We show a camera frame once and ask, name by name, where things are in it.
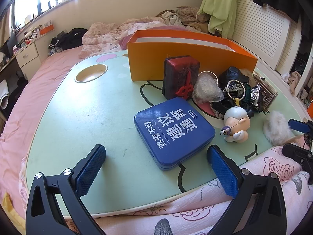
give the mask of drawer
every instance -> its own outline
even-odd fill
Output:
[[[35,43],[30,44],[23,51],[17,54],[16,60],[20,68],[38,56]]]
[[[32,77],[36,74],[36,72],[39,70],[40,66],[41,66],[40,58],[36,57],[27,64],[23,65],[21,67],[21,70],[28,79],[28,81],[30,81]]]

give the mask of white toy figure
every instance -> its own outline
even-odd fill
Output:
[[[248,139],[246,132],[250,128],[250,118],[247,112],[241,107],[231,107],[224,115],[225,126],[221,129],[220,135],[226,135],[227,142],[242,143]]]

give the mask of floral blanket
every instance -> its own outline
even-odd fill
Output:
[[[137,30],[145,30],[156,26],[166,26],[164,19],[160,17],[144,17],[129,19],[117,25],[116,23],[94,23],[82,38],[83,48],[79,58],[104,54],[107,52],[122,50],[119,42],[126,36]]]

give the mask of beige blanket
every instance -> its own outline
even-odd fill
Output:
[[[199,8],[190,6],[181,6],[176,8],[176,13],[178,14],[180,21],[183,24],[190,24],[194,22],[205,23],[210,19],[210,15],[207,14],[197,14]]]
[[[100,55],[112,51],[122,50],[119,41],[137,30],[145,30],[155,26],[165,26],[165,21],[160,17],[144,17],[129,19],[121,25],[116,23],[94,23],[82,38],[83,48],[79,58]]]

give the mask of white fur ball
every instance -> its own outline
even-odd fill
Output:
[[[286,118],[278,111],[272,111],[266,116],[263,133],[273,146],[282,146],[294,136]]]

